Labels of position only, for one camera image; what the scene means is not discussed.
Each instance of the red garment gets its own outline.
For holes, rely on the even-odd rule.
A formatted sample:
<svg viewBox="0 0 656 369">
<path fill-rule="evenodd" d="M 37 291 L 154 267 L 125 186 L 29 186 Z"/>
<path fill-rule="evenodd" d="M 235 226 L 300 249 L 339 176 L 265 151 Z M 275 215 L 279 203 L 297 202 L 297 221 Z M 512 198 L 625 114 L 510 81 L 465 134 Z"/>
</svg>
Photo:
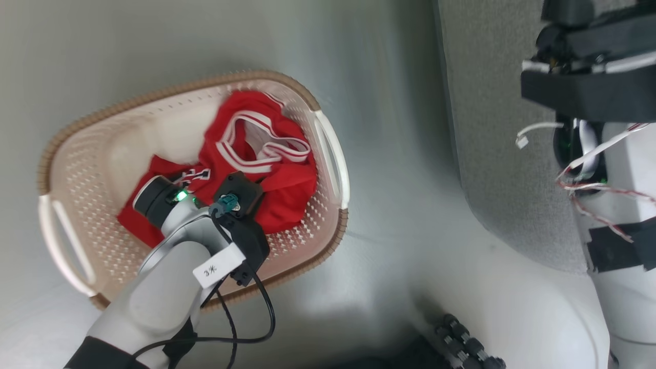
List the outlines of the red garment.
<svg viewBox="0 0 656 369">
<path fill-rule="evenodd" d="M 182 165 L 153 156 L 118 221 L 154 248 L 163 240 L 162 233 L 132 207 L 136 193 L 148 180 L 163 175 L 211 204 L 228 174 L 242 171 L 252 181 L 264 178 L 261 185 L 265 195 L 255 215 L 264 233 L 299 225 L 316 191 L 316 165 L 303 131 L 282 115 L 282 107 L 264 93 L 234 92 L 205 132 L 199 163 Z"/>
</svg>

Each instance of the laundry basket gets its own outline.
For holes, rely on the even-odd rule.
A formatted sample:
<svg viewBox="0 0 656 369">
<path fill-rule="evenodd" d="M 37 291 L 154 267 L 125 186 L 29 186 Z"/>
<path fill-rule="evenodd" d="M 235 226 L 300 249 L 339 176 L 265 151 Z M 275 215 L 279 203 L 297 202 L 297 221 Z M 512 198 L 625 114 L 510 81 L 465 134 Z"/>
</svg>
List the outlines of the laundry basket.
<svg viewBox="0 0 656 369">
<path fill-rule="evenodd" d="M 271 252 L 258 274 L 266 286 L 322 263 L 339 245 L 348 220 L 346 161 L 317 100 L 297 81 L 275 72 L 243 72 L 204 79 L 132 98 L 93 113 L 55 136 L 39 165 L 39 220 L 50 254 L 66 280 L 100 309 L 109 305 L 151 249 L 116 220 L 157 154 L 193 163 L 203 133 L 233 91 L 254 90 L 284 103 L 303 129 L 317 163 L 317 192 L 301 225 L 267 236 Z M 60 229 L 70 243 L 60 238 Z M 226 281 L 227 301 L 254 293 Z M 215 309 L 216 300 L 206 309 Z"/>
</svg>

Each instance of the green light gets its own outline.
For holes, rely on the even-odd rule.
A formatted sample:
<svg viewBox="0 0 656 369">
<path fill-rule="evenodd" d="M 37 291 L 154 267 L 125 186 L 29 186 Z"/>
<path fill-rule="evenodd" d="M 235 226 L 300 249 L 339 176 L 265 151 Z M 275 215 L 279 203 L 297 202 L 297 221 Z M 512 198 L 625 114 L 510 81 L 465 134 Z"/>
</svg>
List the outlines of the green light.
<svg viewBox="0 0 656 369">
<path fill-rule="evenodd" d="M 188 194 L 187 192 L 180 191 L 180 192 L 175 196 L 175 199 L 178 200 L 178 201 L 182 201 L 182 200 L 184 200 L 187 196 L 189 196 L 189 194 Z"/>
</svg>

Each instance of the black cable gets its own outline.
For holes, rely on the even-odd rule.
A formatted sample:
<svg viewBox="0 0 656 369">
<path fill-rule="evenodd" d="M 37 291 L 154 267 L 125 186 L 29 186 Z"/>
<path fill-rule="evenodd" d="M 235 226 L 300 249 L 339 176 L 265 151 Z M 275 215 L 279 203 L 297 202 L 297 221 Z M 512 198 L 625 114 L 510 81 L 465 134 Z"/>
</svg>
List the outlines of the black cable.
<svg viewBox="0 0 656 369">
<path fill-rule="evenodd" d="M 221 218 L 223 215 L 221 215 L 221 217 L 216 217 L 216 213 L 218 213 L 218 210 L 214 209 L 214 211 L 210 214 L 210 218 L 212 219 L 212 223 L 214 223 L 214 227 L 216 228 L 216 230 L 219 233 L 221 233 L 221 236 L 223 236 L 223 239 L 225 241 L 227 241 L 227 243 L 230 244 L 232 242 L 232 240 L 230 239 L 230 237 L 228 237 L 228 235 L 226 234 L 226 231 L 223 230 L 223 227 L 221 226 L 221 223 L 218 222 L 219 218 Z"/>
<path fill-rule="evenodd" d="M 215 293 L 218 294 L 218 289 L 221 287 L 221 285 L 225 281 L 226 281 L 226 279 L 223 278 L 222 280 L 220 280 L 216 283 L 216 286 L 214 286 L 214 288 L 212 288 L 212 290 L 209 292 L 209 295 L 207 295 L 207 297 L 205 298 L 205 300 L 201 304 L 201 309 L 204 308 L 207 305 L 207 303 L 212 299 L 212 296 L 214 296 Z"/>
<path fill-rule="evenodd" d="M 248 271 L 253 275 L 255 284 L 257 285 L 257 288 L 260 289 L 260 293 L 262 294 L 262 298 L 264 299 L 266 308 L 269 310 L 269 332 L 266 332 L 266 334 L 260 338 L 237 339 L 236 341 L 238 343 L 260 343 L 266 341 L 267 339 L 270 339 L 271 336 L 273 336 L 274 331 L 276 330 L 276 312 L 274 311 L 274 306 L 271 303 L 271 298 L 269 297 L 269 293 L 266 291 L 266 288 L 264 287 L 264 284 L 260 280 L 260 277 L 257 275 L 255 271 L 253 271 L 253 268 L 250 266 L 250 264 L 244 263 L 244 265 L 246 266 Z"/>
<path fill-rule="evenodd" d="M 219 291 L 216 291 L 216 296 L 218 297 L 219 301 L 221 301 L 221 306 L 223 306 L 223 311 L 226 312 L 226 318 L 228 318 L 228 322 L 230 323 L 230 330 L 232 331 L 232 339 L 235 340 L 232 343 L 232 353 L 230 353 L 230 362 L 226 367 L 226 369 L 232 369 L 232 366 L 235 364 L 235 359 L 237 358 L 237 328 L 235 328 L 235 322 L 232 321 L 232 315 L 230 315 L 230 311 L 228 310 L 228 306 L 226 305 L 226 300 L 223 299 L 223 296 L 221 296 L 221 293 Z"/>
</svg>

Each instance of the gray floor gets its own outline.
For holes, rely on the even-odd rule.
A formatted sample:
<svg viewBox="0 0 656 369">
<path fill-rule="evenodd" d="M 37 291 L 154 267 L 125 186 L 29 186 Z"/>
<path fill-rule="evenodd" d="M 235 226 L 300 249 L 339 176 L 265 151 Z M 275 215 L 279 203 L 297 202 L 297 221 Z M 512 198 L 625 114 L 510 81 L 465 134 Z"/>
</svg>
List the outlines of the gray floor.
<svg viewBox="0 0 656 369">
<path fill-rule="evenodd" d="M 3 366 L 61 368 L 99 314 L 59 275 L 39 232 L 35 168 L 47 141 L 131 95 L 269 68 L 305 84 L 333 122 L 351 219 L 332 258 L 271 291 L 276 336 L 240 347 L 237 368 L 387 355 L 443 310 L 511 368 L 600 368 L 608 342 L 589 280 L 519 256 L 464 200 L 434 27 L 428 0 L 3 1 Z M 260 299 L 234 314 L 244 337 L 266 327 Z M 220 313 L 202 323 L 200 334 L 229 332 Z M 198 345 L 181 367 L 221 366 L 228 353 Z"/>
</svg>

